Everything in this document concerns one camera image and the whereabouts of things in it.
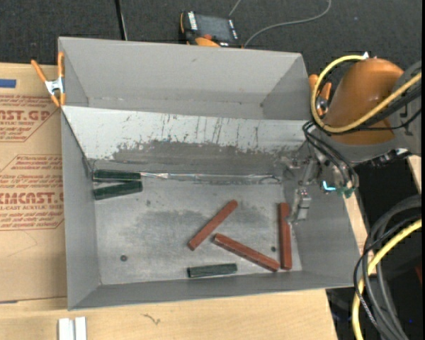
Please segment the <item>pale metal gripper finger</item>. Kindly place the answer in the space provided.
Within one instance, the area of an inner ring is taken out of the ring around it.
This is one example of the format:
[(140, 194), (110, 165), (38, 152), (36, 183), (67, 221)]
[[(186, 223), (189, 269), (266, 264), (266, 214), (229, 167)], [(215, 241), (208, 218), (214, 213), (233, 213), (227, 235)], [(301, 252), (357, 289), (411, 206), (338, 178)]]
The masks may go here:
[(297, 205), (297, 221), (303, 221), (307, 219), (307, 215), (310, 209), (312, 199), (310, 196), (302, 197)]
[(289, 202), (290, 204), (290, 214), (288, 215), (288, 218), (286, 221), (288, 223), (295, 223), (302, 219), (302, 210), (301, 210), (301, 204), (302, 204), (302, 189), (296, 189), (293, 194), (293, 199)]

